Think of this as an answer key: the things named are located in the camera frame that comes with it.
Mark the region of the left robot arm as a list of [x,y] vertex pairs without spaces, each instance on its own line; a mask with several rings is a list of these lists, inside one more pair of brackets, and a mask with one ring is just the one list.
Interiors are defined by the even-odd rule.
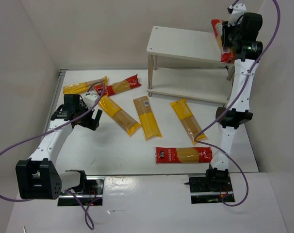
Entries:
[[65,94],[61,104],[50,118],[50,126],[38,148],[27,160],[16,165],[20,197],[24,200],[55,200],[66,190],[82,193],[87,188],[84,170],[59,172],[56,160],[67,137],[76,125],[96,130],[102,110],[94,115],[92,107],[99,102],[96,94]]

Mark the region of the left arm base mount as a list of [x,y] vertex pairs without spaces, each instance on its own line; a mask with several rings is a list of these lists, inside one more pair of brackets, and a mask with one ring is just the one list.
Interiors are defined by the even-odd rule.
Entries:
[[[71,192],[80,200],[83,206],[102,206],[105,178],[101,176],[87,176],[86,185],[83,189],[72,189]],[[79,206],[79,203],[71,194],[62,193],[58,198],[57,206]]]

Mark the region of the yellow spaghetti bag right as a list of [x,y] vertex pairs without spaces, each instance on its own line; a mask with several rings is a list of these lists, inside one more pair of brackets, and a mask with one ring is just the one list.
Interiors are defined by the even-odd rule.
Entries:
[[192,111],[190,110],[186,99],[174,101],[170,105],[179,118],[184,129],[186,130],[193,145],[196,143],[196,141],[207,139],[205,133],[198,136],[198,134],[201,133],[202,129],[195,119]]

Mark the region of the yellow spaghetti bag top left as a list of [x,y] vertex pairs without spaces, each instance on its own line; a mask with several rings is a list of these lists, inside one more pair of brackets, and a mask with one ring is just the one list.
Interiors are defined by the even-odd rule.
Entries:
[[104,82],[104,84],[106,85],[107,84],[107,79],[108,79],[108,77],[104,76],[101,79],[64,86],[63,87],[63,94],[81,94],[81,93],[85,93],[91,87],[91,85],[94,84],[94,83]]

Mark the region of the yellow spaghetti bag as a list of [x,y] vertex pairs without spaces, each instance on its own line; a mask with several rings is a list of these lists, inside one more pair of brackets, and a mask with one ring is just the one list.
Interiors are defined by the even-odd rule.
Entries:
[[99,105],[110,118],[127,132],[129,136],[134,134],[141,127],[140,123],[132,118],[108,96],[103,96],[99,101]]
[[192,111],[190,110],[186,99],[174,101],[170,105],[179,118],[184,129],[186,130],[193,145],[196,143],[196,141],[207,139],[205,133],[198,136],[198,134],[201,133],[202,129],[195,119]]
[[152,112],[148,96],[136,98],[133,102],[144,131],[145,140],[154,137],[162,137],[155,116]]
[[108,77],[104,76],[101,79],[64,86],[63,87],[63,94],[81,94],[81,93],[85,93],[91,87],[91,85],[94,84],[94,83],[104,82],[104,84],[106,85],[107,84],[107,79],[108,79]]

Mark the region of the aluminium table edge rail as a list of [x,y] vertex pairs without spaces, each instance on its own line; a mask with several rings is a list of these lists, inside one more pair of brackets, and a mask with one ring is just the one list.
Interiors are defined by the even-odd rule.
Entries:
[[46,120],[44,132],[49,129],[50,117],[51,117],[51,115],[53,114],[53,112],[56,109],[56,105],[57,105],[57,102],[58,102],[59,95],[61,93],[61,89],[62,89],[62,86],[63,86],[66,71],[67,71],[67,69],[61,69],[59,71],[59,75],[58,75],[58,78],[57,78],[57,84],[56,84],[56,87],[55,87],[55,90],[54,90],[54,93],[53,93],[52,102],[51,102],[51,105],[50,105],[50,108],[49,108],[48,118]]

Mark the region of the red spaghetti bag with label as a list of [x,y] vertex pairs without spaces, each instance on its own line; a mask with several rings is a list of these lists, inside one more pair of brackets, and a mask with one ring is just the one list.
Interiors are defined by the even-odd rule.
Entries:
[[234,60],[235,60],[235,53],[233,51],[233,48],[222,46],[221,36],[222,36],[222,23],[223,22],[224,22],[223,20],[212,19],[211,25],[212,25],[212,29],[213,29],[213,32],[215,35],[215,39],[217,41],[218,47],[221,52],[220,62],[227,63],[227,64],[233,64]]

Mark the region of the yellow spaghetti bag centre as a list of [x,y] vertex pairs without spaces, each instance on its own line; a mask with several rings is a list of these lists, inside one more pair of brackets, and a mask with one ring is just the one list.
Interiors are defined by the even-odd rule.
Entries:
[[144,131],[145,140],[154,137],[162,137],[155,116],[152,112],[148,96],[136,98],[133,102]]

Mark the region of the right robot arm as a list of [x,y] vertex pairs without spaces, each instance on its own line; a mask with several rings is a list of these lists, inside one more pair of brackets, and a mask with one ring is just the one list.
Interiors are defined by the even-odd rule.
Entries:
[[206,186],[217,191],[229,181],[229,159],[234,136],[240,125],[253,117],[249,109],[249,97],[258,58],[263,44],[257,41],[262,27],[262,16],[243,13],[230,21],[212,21],[217,42],[223,50],[231,52],[228,62],[234,63],[233,86],[226,107],[219,107],[215,117],[220,132],[218,150],[206,171]]

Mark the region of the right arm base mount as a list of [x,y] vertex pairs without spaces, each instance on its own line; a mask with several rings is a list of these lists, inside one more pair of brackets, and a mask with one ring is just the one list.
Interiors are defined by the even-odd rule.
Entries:
[[231,180],[216,189],[209,189],[203,176],[189,176],[185,185],[190,189],[191,204],[235,202]]

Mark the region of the white two-tier shelf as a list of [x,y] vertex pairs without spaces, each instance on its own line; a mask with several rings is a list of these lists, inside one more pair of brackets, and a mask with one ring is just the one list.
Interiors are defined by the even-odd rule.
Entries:
[[[230,64],[221,53],[213,33],[154,26],[147,45],[147,93],[227,104],[232,84]],[[159,58],[194,62],[195,68],[165,68]]]

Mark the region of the red spaghetti bag front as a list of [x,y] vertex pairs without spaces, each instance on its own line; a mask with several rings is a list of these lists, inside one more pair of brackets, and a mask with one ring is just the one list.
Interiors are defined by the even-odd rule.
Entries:
[[157,164],[199,164],[212,160],[210,147],[156,148]]

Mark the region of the red spaghetti bag top centre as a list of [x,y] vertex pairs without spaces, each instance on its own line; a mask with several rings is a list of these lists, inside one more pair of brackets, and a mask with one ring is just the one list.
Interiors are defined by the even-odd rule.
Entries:
[[138,88],[140,86],[141,84],[139,83],[138,76],[136,74],[120,82],[116,82],[112,85],[105,86],[104,95],[113,96],[116,94],[129,91],[134,88]]

